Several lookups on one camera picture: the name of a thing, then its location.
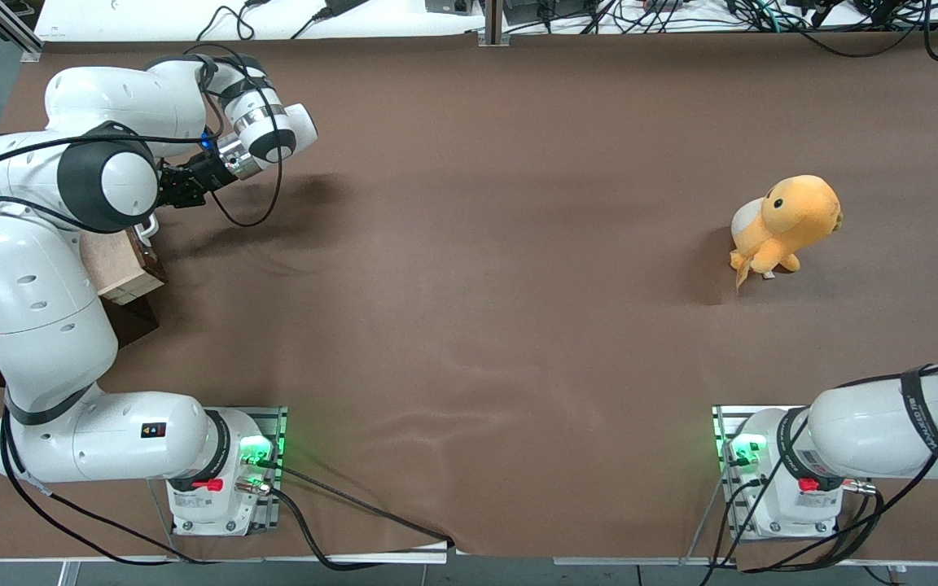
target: green light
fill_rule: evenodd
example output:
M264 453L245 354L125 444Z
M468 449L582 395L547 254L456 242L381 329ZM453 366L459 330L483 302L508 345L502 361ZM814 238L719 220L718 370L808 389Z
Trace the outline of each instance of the green light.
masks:
M733 448L734 452L741 456L745 456L746 453L763 452L766 450L766 438L758 434L741 434L734 437Z
M270 457L272 448L273 445L267 438L263 436L249 436L247 438L241 438L238 450L239 453L241 453L241 460L243 462L256 464L259 460Z

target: floor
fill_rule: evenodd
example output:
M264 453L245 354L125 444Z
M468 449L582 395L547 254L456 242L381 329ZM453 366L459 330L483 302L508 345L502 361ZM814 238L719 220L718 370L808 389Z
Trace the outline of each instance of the floor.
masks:
M16 74L20 50L0 40L0 116L7 103ZM373 586L502 586L502 585L603 585L603 586L692 586L704 577L700 567L666 566L557 566L551 559L479 558L450 556L443 566L392 565L355 574L336 574L310 563L227 563L211 568L175 564L165 567L133 568L112 563L82 564L78 583L82 586L194 586L204 583L373 585ZM0 563L0 586L56 584L58 562ZM886 575L878 568L879 575ZM938 585L938 568L911 567L905 582ZM845 586L876 584L857 567L835 567L801 575L740 575L720 571L712 586Z

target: plush toy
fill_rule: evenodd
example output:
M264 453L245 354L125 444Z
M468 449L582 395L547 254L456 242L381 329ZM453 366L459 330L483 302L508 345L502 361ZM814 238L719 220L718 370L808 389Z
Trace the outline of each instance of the plush toy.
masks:
M745 203L733 216L730 231L737 249L730 266L737 269L737 290L749 270L774 277L774 267L800 267L796 252L842 225L842 207L831 186L815 175L777 183L766 197Z

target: white shelf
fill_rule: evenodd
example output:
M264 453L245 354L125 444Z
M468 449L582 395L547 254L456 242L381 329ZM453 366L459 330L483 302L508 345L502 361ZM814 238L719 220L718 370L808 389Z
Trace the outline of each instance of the white shelf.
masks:
M55 43L192 42L222 4L237 11L243 0L46 0L34 31L42 40ZM600 1L600 5L606 5L606 1ZM625 0L623 5L625 18L635 20L644 14L642 4L637 0ZM778 6L781 11L801 16L799 8L787 7L785 4L772 5ZM257 40L278 40L290 37L323 7L323 0L271 0L245 11L245 21L256 30ZM667 18L667 14L664 12L659 15L661 22ZM809 11L805 19L808 21L812 14ZM641 33L654 18L649 15L633 33ZM747 29L747 25L732 22L736 20L726 10L725 0L693 0L674 12L665 30L671 33L701 33ZM845 0L831 11L822 27L836 28L863 21L864 16L853 8L849 0ZM931 21L938 22L938 7L931 12ZM558 20L552 22L552 33L577 34L588 22L588 16ZM484 15L479 5L473 6L472 15L442 15L426 12L423 0L369 0L346 14L313 24L299 38L436 37L462 34L466 30L483 27ZM651 33L660 27L659 22L652 27ZM510 28L516 29L514 33L517 34L544 33L545 30L540 24L528 28L507 24L503 27L505 30ZM604 16L599 32L620 33L613 16ZM230 14L220 14L213 28L205 34L204 40L235 41L237 38L235 18Z

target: plush toy tail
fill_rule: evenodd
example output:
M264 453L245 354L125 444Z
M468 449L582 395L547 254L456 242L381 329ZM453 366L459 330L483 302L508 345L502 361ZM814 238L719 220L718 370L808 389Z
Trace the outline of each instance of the plush toy tail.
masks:
M737 293L740 293L741 283L747 278L747 272L752 270L752 260L745 259L737 268Z

